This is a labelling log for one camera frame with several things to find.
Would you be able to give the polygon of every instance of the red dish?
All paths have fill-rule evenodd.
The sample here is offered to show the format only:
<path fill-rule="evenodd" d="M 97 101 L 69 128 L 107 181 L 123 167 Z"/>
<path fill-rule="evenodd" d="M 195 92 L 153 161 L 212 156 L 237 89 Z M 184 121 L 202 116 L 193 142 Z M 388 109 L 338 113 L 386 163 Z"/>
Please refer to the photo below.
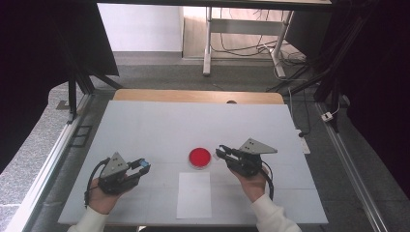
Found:
<path fill-rule="evenodd" d="M 211 161 L 211 154 L 205 148 L 195 148 L 190 152 L 190 164 L 195 168 L 204 168 Z"/>

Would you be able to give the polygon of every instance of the aluminum rail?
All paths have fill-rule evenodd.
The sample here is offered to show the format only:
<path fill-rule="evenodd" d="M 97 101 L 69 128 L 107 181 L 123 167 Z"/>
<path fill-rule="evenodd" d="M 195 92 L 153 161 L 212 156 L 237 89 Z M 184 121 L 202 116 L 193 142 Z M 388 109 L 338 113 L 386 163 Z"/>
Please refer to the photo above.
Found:
<path fill-rule="evenodd" d="M 323 103 L 316 104 L 317 112 L 322 115 L 325 112 L 325 105 Z M 343 164 L 344 170 L 346 171 L 347 176 L 350 179 L 350 183 L 353 186 L 353 189 L 356 191 L 357 196 L 362 201 L 364 210 L 367 214 L 368 220 L 373 227 L 373 230 L 376 232 L 388 232 L 389 229 L 382 218 L 373 198 L 368 192 L 362 177 L 356 168 L 354 161 L 352 160 L 349 152 L 347 151 L 346 146 L 344 145 L 343 140 L 340 137 L 339 133 L 336 133 L 332 126 L 328 123 L 325 123 L 326 130 L 337 150 L 337 154 Z"/>
<path fill-rule="evenodd" d="M 34 180 L 33 185 L 28 190 L 20 207 L 7 226 L 7 232 L 19 232 L 25 229 L 26 224 L 32 217 L 34 210 L 42 196 L 43 190 L 48 184 L 48 181 L 52 176 L 55 167 L 64 154 L 65 149 L 69 144 L 76 127 L 83 117 L 81 112 L 85 111 L 85 109 L 89 105 L 90 100 L 90 95 L 84 95 L 78 105 L 78 117 L 76 117 L 76 119 L 71 124 L 64 126 L 60 136 L 57 138 L 56 143 L 54 144 L 51 152 L 45 160 L 43 167 L 40 169 L 39 174 Z"/>

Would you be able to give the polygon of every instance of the wire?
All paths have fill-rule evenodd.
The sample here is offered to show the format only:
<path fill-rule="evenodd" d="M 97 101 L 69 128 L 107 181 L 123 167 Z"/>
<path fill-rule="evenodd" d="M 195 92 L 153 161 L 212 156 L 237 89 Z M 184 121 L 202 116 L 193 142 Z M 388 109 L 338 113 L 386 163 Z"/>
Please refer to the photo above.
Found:
<path fill-rule="evenodd" d="M 287 58 L 286 59 L 283 58 L 283 53 L 287 53 Z M 295 51 L 295 52 L 292 52 L 292 53 L 288 53 L 286 51 L 281 50 L 280 55 L 281 55 L 282 58 L 280 60 L 287 66 L 309 65 L 309 62 L 307 62 L 306 60 L 297 59 L 299 62 L 295 62 L 294 60 L 290 59 L 290 56 L 293 55 L 293 54 L 303 54 L 303 53 L 300 52 L 300 51 Z"/>
<path fill-rule="evenodd" d="M 220 8 L 220 18 L 222 18 L 222 10 L 223 10 L 223 8 Z M 212 47 L 212 45 L 211 45 L 211 48 L 212 48 L 212 50 L 215 51 L 215 52 L 224 52 L 224 53 L 228 53 L 228 54 L 232 54 L 232 55 L 236 55 L 236 56 L 249 57 L 249 56 L 259 55 L 259 54 L 261 54 L 261 53 L 265 50 L 265 48 L 259 47 L 259 46 L 261 46 L 261 45 L 260 45 L 261 40 L 262 40 L 262 36 L 259 38 L 259 42 L 258 42 L 257 45 L 248 46 L 248 47 L 242 47 L 242 48 L 227 49 L 227 48 L 225 47 L 224 43 L 223 43 L 222 33 L 220 33 L 220 43 L 221 43 L 221 45 L 222 45 L 223 50 L 216 50 L 216 49 L 214 49 L 214 48 Z M 272 43 L 275 43 L 275 42 L 276 42 L 276 41 L 272 41 L 272 42 L 268 42 L 268 43 L 266 43 L 266 44 L 272 44 Z M 239 53 L 233 52 L 233 51 L 239 51 L 239 50 L 247 50 L 247 49 L 251 49 L 251 48 L 256 48 L 258 51 L 255 52 L 255 53 L 252 53 L 252 54 L 239 54 Z"/>
<path fill-rule="evenodd" d="M 308 103 L 307 103 L 307 93 L 306 89 L 304 89 L 304 104 L 305 104 L 305 110 L 307 111 L 307 132 L 303 132 L 304 135 L 310 134 L 310 116 L 308 114 Z"/>
<path fill-rule="evenodd" d="M 94 188 L 91 187 L 91 183 L 93 182 L 94 175 L 96 175 L 97 170 L 102 166 L 102 165 L 107 165 L 109 162 L 110 158 L 104 159 L 103 161 L 100 161 L 99 164 L 94 168 L 93 172 L 91 172 L 90 179 L 88 179 L 88 184 L 87 184 L 87 189 L 84 191 L 84 206 L 87 208 L 88 204 L 90 203 L 90 190 Z"/>
<path fill-rule="evenodd" d="M 266 174 L 266 172 L 260 168 L 259 169 L 260 174 L 262 174 L 263 177 L 265 177 L 266 182 L 268 182 L 268 186 L 269 186 L 269 198 L 271 198 L 271 200 L 274 200 L 274 183 L 272 182 L 272 179 L 269 178 L 268 174 Z"/>
<path fill-rule="evenodd" d="M 339 109 L 340 109 L 340 102 L 337 103 L 337 110 L 335 112 L 333 112 L 332 115 L 336 114 Z"/>
<path fill-rule="evenodd" d="M 300 69 L 298 69 L 291 77 L 289 77 L 289 78 L 287 78 L 287 79 L 284 79 L 284 78 L 280 78 L 279 76 L 278 76 L 278 73 L 277 73 L 277 69 L 276 69 L 276 67 L 277 67 L 277 65 L 280 63 L 280 62 L 282 62 L 283 61 L 283 59 L 280 59 L 279 58 L 279 62 L 278 63 L 276 63 L 275 65 L 274 65 L 274 76 L 278 79 L 278 80 L 280 80 L 280 81 L 307 81 L 306 79 L 297 79 L 297 77 L 299 77 L 302 73 L 304 73 L 306 70 L 304 70 L 301 74 L 298 74 L 298 72 L 300 71 L 300 70 L 302 70 L 303 68 L 305 68 L 305 67 L 307 67 L 307 65 L 304 65 L 304 66 L 302 66 Z"/>
<path fill-rule="evenodd" d="M 219 85 L 217 85 L 217 84 L 215 84 L 215 83 L 212 83 L 212 85 L 215 86 L 215 87 L 217 87 L 217 88 L 219 88 L 219 89 L 222 90 L 222 91 L 225 91 L 222 87 L 220 87 Z"/>
<path fill-rule="evenodd" d="M 310 69 L 310 66 L 303 66 L 301 68 L 299 68 L 293 75 L 291 75 L 286 82 L 282 82 L 277 88 L 277 92 L 286 84 L 290 83 L 290 81 L 292 80 L 296 80 L 297 78 L 299 78 L 299 76 L 301 76 L 303 73 L 306 73 L 308 70 Z"/>
<path fill-rule="evenodd" d="M 292 105 L 292 93 L 290 92 L 290 87 L 287 87 L 289 91 L 289 100 L 290 100 L 290 116 L 292 116 L 292 121 L 295 123 L 295 119 L 293 118 L 293 105 Z"/>

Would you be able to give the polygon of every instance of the cable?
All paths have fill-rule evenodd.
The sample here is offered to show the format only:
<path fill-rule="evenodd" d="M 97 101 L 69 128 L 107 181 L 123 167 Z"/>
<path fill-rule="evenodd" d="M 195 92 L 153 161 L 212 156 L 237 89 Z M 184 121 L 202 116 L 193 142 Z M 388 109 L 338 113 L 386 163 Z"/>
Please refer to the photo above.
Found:
<path fill-rule="evenodd" d="M 332 43 L 328 48 L 326 48 L 326 50 L 324 50 L 318 57 L 310 60 L 309 62 L 311 64 L 317 64 L 317 62 L 319 61 L 323 61 L 323 60 L 327 60 L 327 57 L 331 57 L 332 54 L 334 53 L 335 49 L 337 48 L 337 46 L 344 40 L 346 39 L 346 37 L 349 35 L 350 31 L 353 30 L 353 25 L 350 25 L 348 27 L 346 27 L 346 29 L 344 29 L 344 31 L 342 33 L 340 33 L 339 38 Z"/>
<path fill-rule="evenodd" d="M 217 85 L 217 84 L 215 84 L 215 83 L 212 83 L 212 85 L 215 86 L 215 87 L 217 87 L 217 88 L 219 88 L 219 89 L 222 90 L 222 91 L 225 91 L 222 87 L 220 87 L 219 85 Z"/>
<path fill-rule="evenodd" d="M 311 127 L 310 127 L 310 116 L 308 114 L 307 93 L 306 93 L 305 89 L 304 89 L 304 104 L 305 104 L 305 110 L 307 111 L 307 129 L 308 129 L 308 131 L 303 132 L 303 134 L 308 135 L 308 134 L 310 134 Z"/>
<path fill-rule="evenodd" d="M 300 70 L 302 70 L 303 68 L 308 67 L 308 65 L 302 66 L 302 67 L 299 68 L 291 77 L 289 77 L 289 78 L 287 78 L 287 79 L 280 78 L 280 77 L 278 76 L 276 67 L 277 67 L 277 65 L 278 65 L 280 62 L 282 62 L 282 61 L 283 61 L 283 59 L 280 59 L 280 58 L 279 58 L 279 62 L 274 65 L 274 76 L 275 76 L 278 80 L 280 80 L 280 81 L 295 81 L 295 80 L 297 80 L 297 81 L 307 81 L 306 79 L 297 79 L 297 77 L 299 77 L 299 76 L 300 76 L 302 73 L 304 73 L 306 70 L 304 70 L 301 74 L 298 74 L 298 72 L 299 72 Z"/>
<path fill-rule="evenodd" d="M 283 86 L 288 84 L 290 81 L 295 80 L 296 78 L 299 78 L 303 73 L 306 73 L 310 69 L 310 66 L 303 66 L 300 69 L 298 69 L 293 75 L 291 75 L 286 82 L 282 82 L 278 87 L 276 87 L 276 92 L 278 92 Z"/>
<path fill-rule="evenodd" d="M 100 161 L 99 164 L 94 168 L 93 172 L 91 172 L 90 179 L 88 179 L 88 184 L 87 184 L 87 189 L 84 191 L 84 206 L 87 208 L 88 204 L 90 203 L 90 190 L 94 188 L 91 187 L 91 183 L 93 182 L 94 175 L 96 175 L 97 170 L 102 166 L 102 165 L 107 165 L 109 162 L 110 158 L 104 159 L 103 161 Z"/>
<path fill-rule="evenodd" d="M 269 172 L 271 173 L 271 179 L 274 180 L 274 173 L 272 172 L 271 166 L 269 166 L 269 164 L 266 163 L 266 161 L 264 160 L 262 160 L 262 162 L 269 168 Z"/>
<path fill-rule="evenodd" d="M 292 93 L 290 92 L 290 87 L 287 87 L 289 91 L 289 100 L 290 100 L 290 116 L 292 116 L 293 124 L 295 124 L 295 119 L 293 118 L 293 106 L 292 106 Z"/>
<path fill-rule="evenodd" d="M 269 178 L 268 174 L 266 174 L 266 172 L 260 168 L 259 169 L 260 174 L 262 174 L 263 177 L 265 177 L 266 182 L 268 182 L 268 186 L 269 186 L 269 198 L 271 198 L 271 200 L 274 200 L 274 183 L 272 182 L 271 178 Z"/>
<path fill-rule="evenodd" d="M 335 112 L 333 112 L 332 115 L 336 114 L 339 109 L 340 109 L 340 102 L 337 103 L 337 110 Z"/>
<path fill-rule="evenodd" d="M 220 8 L 220 18 L 222 18 L 222 9 L 223 9 L 223 8 Z M 223 43 L 222 33 L 220 33 L 220 43 L 221 43 L 221 45 L 222 45 L 223 50 L 216 50 L 216 49 L 214 49 L 212 46 L 211 46 L 211 48 L 212 48 L 212 50 L 215 51 L 215 52 L 224 52 L 224 53 L 228 53 L 228 54 L 232 54 L 232 55 L 236 55 L 236 56 L 248 57 L 248 56 L 254 56 L 254 55 L 261 54 L 261 53 L 265 50 L 265 48 L 262 48 L 262 49 L 261 49 L 261 47 L 259 47 L 261 40 L 262 40 L 262 36 L 259 38 L 259 42 L 258 42 L 257 45 L 248 46 L 248 47 L 242 47 L 242 48 L 227 49 L 227 48 L 224 46 L 224 43 Z M 266 44 L 272 44 L 272 43 L 275 43 L 275 42 L 276 42 L 276 41 L 272 41 L 272 42 L 268 42 L 268 43 L 266 43 Z M 238 50 L 247 50 L 247 49 L 251 49 L 251 48 L 254 48 L 254 47 L 255 47 L 258 51 L 257 51 L 256 53 L 252 53 L 252 54 L 238 54 L 238 53 L 232 52 L 232 51 L 238 51 Z"/>
<path fill-rule="evenodd" d="M 282 61 L 282 62 L 283 62 L 285 65 L 287 65 L 287 66 L 310 65 L 310 63 L 307 62 L 306 60 L 297 59 L 299 62 L 295 62 L 295 61 L 293 61 L 292 59 L 290 59 L 290 56 L 293 55 L 293 54 L 298 54 L 298 53 L 303 54 L 303 53 L 300 52 L 300 51 L 296 51 L 296 52 L 292 52 L 292 53 L 287 53 L 287 58 L 286 58 L 286 59 L 283 58 L 283 53 L 287 53 L 287 52 L 286 52 L 286 51 L 283 51 L 283 50 L 280 51 L 280 55 L 281 55 L 281 57 L 282 57 L 282 59 L 280 59 L 280 61 Z"/>
<path fill-rule="evenodd" d="M 256 13 L 259 13 L 259 17 L 256 20 L 259 20 L 259 18 L 262 17 L 262 10 L 257 10 L 256 12 L 254 12 L 253 14 L 255 15 Z"/>

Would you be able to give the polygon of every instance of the human hand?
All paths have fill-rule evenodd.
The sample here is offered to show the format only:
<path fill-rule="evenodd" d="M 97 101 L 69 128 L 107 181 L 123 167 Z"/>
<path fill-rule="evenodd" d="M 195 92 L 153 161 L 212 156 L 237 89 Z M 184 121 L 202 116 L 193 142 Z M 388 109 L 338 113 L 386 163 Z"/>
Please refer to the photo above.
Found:
<path fill-rule="evenodd" d="M 90 201 L 88 205 L 94 211 L 102 215 L 108 215 L 109 212 L 111 212 L 111 210 L 114 208 L 117 200 L 120 199 L 124 192 L 118 195 L 105 194 L 98 186 L 98 183 L 98 178 L 94 179 L 93 182 L 91 182 L 91 187 L 89 190 Z"/>
<path fill-rule="evenodd" d="M 260 172 L 258 172 L 255 176 L 244 177 L 232 169 L 229 170 L 238 178 L 241 183 L 242 190 L 250 202 L 255 202 L 259 199 L 259 197 L 265 194 L 266 179 Z"/>

